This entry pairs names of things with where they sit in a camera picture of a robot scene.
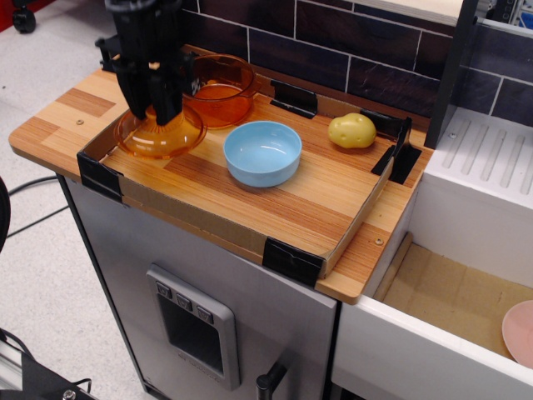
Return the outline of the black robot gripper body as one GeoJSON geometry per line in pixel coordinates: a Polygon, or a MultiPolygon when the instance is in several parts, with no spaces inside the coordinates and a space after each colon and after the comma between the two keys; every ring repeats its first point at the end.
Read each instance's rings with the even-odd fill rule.
{"type": "Polygon", "coordinates": [[[158,71],[170,79],[196,83],[195,56],[182,51],[182,1],[106,1],[116,34],[98,39],[107,72],[158,71]]]}

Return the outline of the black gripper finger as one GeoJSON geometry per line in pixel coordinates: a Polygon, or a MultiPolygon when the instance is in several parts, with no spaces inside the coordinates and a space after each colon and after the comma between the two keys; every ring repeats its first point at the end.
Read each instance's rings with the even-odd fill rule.
{"type": "Polygon", "coordinates": [[[167,125],[182,112],[183,82],[176,70],[150,70],[148,88],[158,125],[167,125]]]}
{"type": "Polygon", "coordinates": [[[152,105],[148,85],[150,73],[146,69],[118,69],[116,75],[130,111],[138,119],[145,119],[147,109],[152,105]]]}

